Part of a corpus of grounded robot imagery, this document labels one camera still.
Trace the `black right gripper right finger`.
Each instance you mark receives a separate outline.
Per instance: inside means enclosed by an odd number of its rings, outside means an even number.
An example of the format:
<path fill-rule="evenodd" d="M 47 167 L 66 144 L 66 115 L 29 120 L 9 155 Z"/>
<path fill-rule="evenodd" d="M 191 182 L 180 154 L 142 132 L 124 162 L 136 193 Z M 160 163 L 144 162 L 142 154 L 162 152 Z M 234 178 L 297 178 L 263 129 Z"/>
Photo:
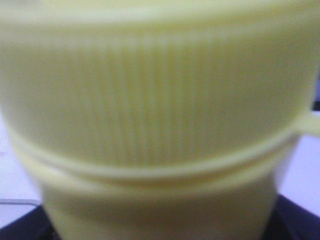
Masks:
<path fill-rule="evenodd" d="M 319 240 L 320 218 L 279 195 L 262 240 Z"/>

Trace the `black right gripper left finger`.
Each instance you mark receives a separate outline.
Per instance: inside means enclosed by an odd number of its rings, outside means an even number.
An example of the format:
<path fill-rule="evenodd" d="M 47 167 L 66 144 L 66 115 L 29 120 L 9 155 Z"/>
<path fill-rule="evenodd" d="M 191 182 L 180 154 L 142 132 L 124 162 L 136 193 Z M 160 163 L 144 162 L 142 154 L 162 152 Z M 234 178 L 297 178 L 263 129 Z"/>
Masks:
<path fill-rule="evenodd" d="M 0 230 L 1 240 L 58 240 L 59 235 L 42 206 L 18 218 Z"/>

